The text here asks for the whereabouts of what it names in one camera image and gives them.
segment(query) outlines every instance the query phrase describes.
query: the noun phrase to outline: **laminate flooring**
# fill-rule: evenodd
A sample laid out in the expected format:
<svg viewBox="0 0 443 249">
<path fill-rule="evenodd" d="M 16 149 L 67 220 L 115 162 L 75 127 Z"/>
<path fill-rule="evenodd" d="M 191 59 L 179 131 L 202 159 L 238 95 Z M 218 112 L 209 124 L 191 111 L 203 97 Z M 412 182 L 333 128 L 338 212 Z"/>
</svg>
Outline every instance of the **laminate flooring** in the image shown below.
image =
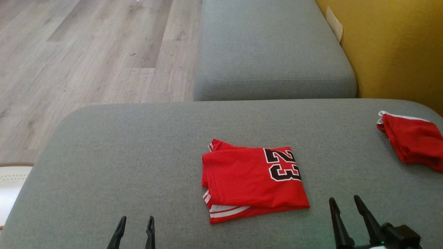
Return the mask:
<svg viewBox="0 0 443 249">
<path fill-rule="evenodd" d="M 87 105 L 191 101 L 201 0 L 0 0 L 0 162 Z"/>
</svg>

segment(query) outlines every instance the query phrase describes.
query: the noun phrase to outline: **white trim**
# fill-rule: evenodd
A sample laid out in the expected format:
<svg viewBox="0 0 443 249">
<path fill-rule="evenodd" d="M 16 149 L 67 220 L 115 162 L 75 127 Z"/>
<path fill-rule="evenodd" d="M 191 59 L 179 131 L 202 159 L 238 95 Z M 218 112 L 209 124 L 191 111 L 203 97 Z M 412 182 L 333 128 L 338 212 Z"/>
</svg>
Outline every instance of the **white trim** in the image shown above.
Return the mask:
<svg viewBox="0 0 443 249">
<path fill-rule="evenodd" d="M 208 193 L 208 195 L 204 199 L 205 199 L 205 202 L 208 203 L 209 200 L 211 200 L 211 194 Z"/>
<path fill-rule="evenodd" d="M 209 189 L 206 191 L 206 193 L 203 195 L 203 199 L 206 197 L 206 195 L 209 194 Z"/>
<path fill-rule="evenodd" d="M 245 211 L 248 208 L 250 208 L 250 207 L 249 206 L 241 206 L 241 207 L 239 207 L 237 209 L 234 209 L 234 210 L 230 210 L 230 211 L 226 211 L 226 212 L 221 212 L 221 213 L 209 214 L 209 216 L 211 218 L 221 218 L 221 217 L 231 216 L 231 215 L 243 212 L 243 211 Z"/>
<path fill-rule="evenodd" d="M 385 112 L 385 111 L 379 111 L 379 112 L 378 112 L 378 115 L 379 115 L 379 116 L 383 116 L 384 114 L 388 114 L 388 115 L 393 116 L 393 117 L 401 117 L 401 118 L 404 118 L 404 119 L 421 120 L 421 121 L 429 122 L 429 121 L 426 120 L 426 119 L 418 118 L 418 117 L 410 117 L 410 116 L 395 115 L 395 114 L 390 114 L 390 113 Z M 377 121 L 377 124 L 378 124 L 378 125 L 382 125 L 382 124 L 383 124 L 383 120 L 379 119 L 379 120 Z"/>
<path fill-rule="evenodd" d="M 211 209 L 209 209 L 210 213 L 213 212 L 220 212 L 220 211 L 225 211 L 225 210 L 229 210 L 229 209 L 233 209 L 235 207 L 239 207 L 239 206 L 222 206 L 222 205 L 212 205 Z"/>
</svg>

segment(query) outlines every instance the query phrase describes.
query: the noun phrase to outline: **folded red jersey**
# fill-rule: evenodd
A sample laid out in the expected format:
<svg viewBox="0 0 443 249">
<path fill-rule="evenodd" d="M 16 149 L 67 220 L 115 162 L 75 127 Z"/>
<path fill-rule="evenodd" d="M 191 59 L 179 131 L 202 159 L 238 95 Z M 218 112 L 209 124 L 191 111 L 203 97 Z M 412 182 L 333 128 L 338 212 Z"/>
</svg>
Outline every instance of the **folded red jersey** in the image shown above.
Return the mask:
<svg viewBox="0 0 443 249">
<path fill-rule="evenodd" d="M 422 163 L 443 172 L 443 137 L 437 126 L 425 119 L 380 111 L 377 127 L 386 132 L 404 163 Z"/>
<path fill-rule="evenodd" d="M 290 147 L 247 148 L 214 139 L 203 155 L 210 223 L 309 208 Z"/>
</svg>

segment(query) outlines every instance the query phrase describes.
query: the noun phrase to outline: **basketball jersey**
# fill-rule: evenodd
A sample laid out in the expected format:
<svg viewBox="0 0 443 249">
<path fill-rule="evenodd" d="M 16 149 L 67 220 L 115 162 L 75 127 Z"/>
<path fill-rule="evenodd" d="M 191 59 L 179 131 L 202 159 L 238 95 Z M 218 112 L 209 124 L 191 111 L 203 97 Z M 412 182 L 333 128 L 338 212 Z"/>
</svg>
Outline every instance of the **basketball jersey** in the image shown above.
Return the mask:
<svg viewBox="0 0 443 249">
<path fill-rule="evenodd" d="M 247 148 L 214 139 L 203 155 L 210 223 L 309 208 L 290 147 Z"/>
</svg>

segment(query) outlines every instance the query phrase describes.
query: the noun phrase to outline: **gray fabric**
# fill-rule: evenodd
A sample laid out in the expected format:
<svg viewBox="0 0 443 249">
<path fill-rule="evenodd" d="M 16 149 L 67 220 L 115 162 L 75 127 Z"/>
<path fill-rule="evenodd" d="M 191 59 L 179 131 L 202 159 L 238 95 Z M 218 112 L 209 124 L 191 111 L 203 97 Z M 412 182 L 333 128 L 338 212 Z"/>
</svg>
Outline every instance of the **gray fabric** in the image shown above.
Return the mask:
<svg viewBox="0 0 443 249">
<path fill-rule="evenodd" d="M 356 96 L 314 0 L 204 0 L 194 100 Z"/>
<path fill-rule="evenodd" d="M 143 248 L 149 215 L 158 248 L 333 248 L 333 196 L 350 235 L 368 242 L 353 195 L 380 223 L 408 224 L 426 249 L 441 248 L 443 174 L 404 165 L 377 112 L 443 119 L 395 100 L 272 100 L 102 105 L 69 115 L 26 181 L 0 248 L 106 248 L 122 215 L 121 248 Z M 291 146 L 310 210 L 211 226 L 200 186 L 201 155 L 218 138 Z"/>
</svg>

